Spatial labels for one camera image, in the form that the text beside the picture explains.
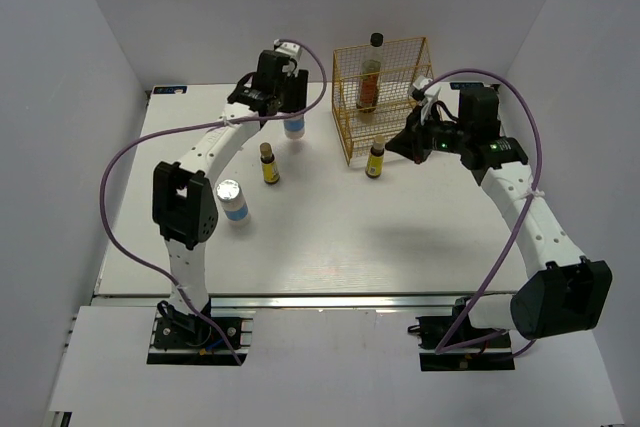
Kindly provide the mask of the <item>dark sauce bottle red label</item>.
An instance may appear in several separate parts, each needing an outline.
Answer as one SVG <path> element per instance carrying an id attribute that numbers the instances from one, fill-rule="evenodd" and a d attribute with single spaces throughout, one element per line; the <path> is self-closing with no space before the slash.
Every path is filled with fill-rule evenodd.
<path id="1" fill-rule="evenodd" d="M 356 107 L 363 114 L 373 113 L 378 102 L 378 82 L 382 69 L 382 46 L 384 36 L 374 32 L 370 36 L 370 44 L 361 64 L 360 91 Z"/>

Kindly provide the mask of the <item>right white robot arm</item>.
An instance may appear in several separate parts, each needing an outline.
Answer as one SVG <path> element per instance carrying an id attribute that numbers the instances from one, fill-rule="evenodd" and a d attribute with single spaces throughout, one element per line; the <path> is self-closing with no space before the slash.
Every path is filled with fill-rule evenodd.
<path id="1" fill-rule="evenodd" d="M 458 112 L 449 119 L 439 114 L 445 106 L 438 90 L 413 86 L 410 95 L 416 106 L 387 150 L 417 164 L 434 152 L 459 156 L 509 228 L 509 243 L 518 247 L 527 276 L 514 294 L 458 300 L 438 350 L 472 346 L 498 331 L 538 340 L 594 329 L 612 271 L 605 261 L 589 259 L 557 221 L 520 143 L 501 133 L 496 91 L 461 90 Z"/>

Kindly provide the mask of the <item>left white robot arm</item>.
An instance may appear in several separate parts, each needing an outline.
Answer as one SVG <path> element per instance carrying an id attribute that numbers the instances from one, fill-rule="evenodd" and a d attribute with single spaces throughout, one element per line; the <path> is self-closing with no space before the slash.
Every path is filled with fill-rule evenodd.
<path id="1" fill-rule="evenodd" d="M 177 281 L 158 310 L 188 345 L 202 345 L 211 334 L 205 244 L 218 223 L 212 183 L 267 117 L 306 108 L 308 72 L 298 69 L 300 57 L 301 46 L 293 42 L 280 41 L 263 51 L 257 71 L 227 97 L 222 126 L 205 133 L 179 160 L 154 169 L 152 219 Z"/>

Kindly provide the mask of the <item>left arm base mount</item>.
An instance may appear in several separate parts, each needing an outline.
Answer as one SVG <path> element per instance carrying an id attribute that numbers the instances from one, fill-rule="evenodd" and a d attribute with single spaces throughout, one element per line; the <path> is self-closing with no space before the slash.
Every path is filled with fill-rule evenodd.
<path id="1" fill-rule="evenodd" d="M 166 300 L 156 306 L 156 316 L 147 353 L 148 365 L 165 366 L 232 366 L 239 367 L 248 355 L 252 340 L 253 319 L 240 316 L 208 315 L 225 334 L 193 314 L 176 310 Z"/>

